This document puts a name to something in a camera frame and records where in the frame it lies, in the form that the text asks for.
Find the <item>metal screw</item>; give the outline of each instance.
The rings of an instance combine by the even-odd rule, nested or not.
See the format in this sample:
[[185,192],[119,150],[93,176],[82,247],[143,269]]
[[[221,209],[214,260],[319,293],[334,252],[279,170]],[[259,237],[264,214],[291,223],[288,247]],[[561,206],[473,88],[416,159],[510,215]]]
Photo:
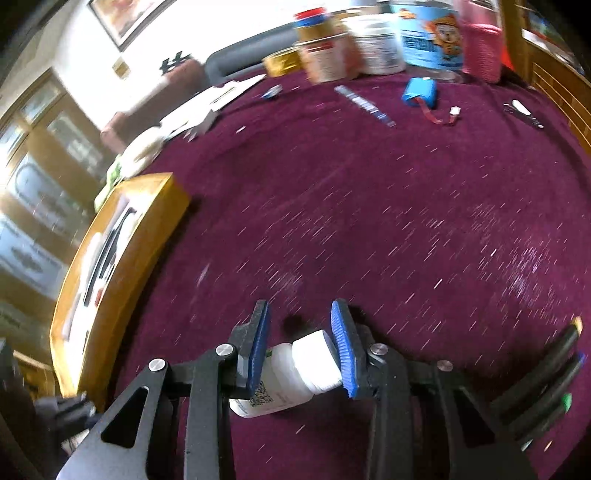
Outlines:
[[232,353],[233,351],[234,351],[234,347],[232,345],[230,345],[229,343],[223,343],[223,344],[218,345],[216,347],[216,353],[219,356],[230,355],[230,353]]
[[437,368],[442,372],[451,372],[453,370],[453,363],[449,360],[438,360]]
[[386,355],[386,353],[388,353],[388,345],[384,345],[383,343],[375,343],[369,347],[369,350],[374,355]]
[[149,364],[148,364],[148,368],[152,371],[152,372],[159,372],[160,370],[162,370],[164,367],[166,367],[166,362],[164,360],[162,360],[161,358],[155,358],[154,360],[152,360]]

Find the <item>red lid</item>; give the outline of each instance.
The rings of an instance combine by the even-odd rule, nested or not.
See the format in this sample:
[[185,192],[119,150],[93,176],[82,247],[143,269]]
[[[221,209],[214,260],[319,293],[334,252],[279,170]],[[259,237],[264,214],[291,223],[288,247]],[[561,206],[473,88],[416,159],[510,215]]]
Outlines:
[[318,7],[318,8],[313,8],[311,10],[306,10],[305,12],[300,12],[298,14],[295,14],[294,18],[296,20],[302,20],[303,18],[313,17],[315,15],[323,15],[325,13],[326,13],[326,8]]

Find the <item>qr code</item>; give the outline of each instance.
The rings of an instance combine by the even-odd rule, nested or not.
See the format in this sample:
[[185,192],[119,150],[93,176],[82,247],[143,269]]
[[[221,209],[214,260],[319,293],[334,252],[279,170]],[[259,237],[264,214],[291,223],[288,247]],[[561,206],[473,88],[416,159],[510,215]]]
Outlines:
[[260,405],[264,405],[265,403],[273,402],[273,397],[268,394],[267,389],[265,388],[265,384],[263,382],[259,383],[259,386],[256,388],[251,399],[248,401],[251,407],[258,407]]

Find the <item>green marker cap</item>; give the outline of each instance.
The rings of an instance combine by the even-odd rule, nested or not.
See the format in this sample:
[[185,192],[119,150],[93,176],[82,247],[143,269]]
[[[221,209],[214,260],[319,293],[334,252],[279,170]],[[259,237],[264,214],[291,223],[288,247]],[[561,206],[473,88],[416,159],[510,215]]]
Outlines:
[[573,404],[573,396],[570,393],[562,395],[562,405],[564,407],[564,413],[570,410],[570,406]]

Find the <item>yellow tape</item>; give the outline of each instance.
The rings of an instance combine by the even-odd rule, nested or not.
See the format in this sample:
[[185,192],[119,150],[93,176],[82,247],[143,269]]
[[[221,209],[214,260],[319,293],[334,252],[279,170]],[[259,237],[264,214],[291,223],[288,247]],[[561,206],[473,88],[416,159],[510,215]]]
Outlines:
[[295,47],[286,48],[262,59],[269,77],[280,77],[302,69],[300,55]]

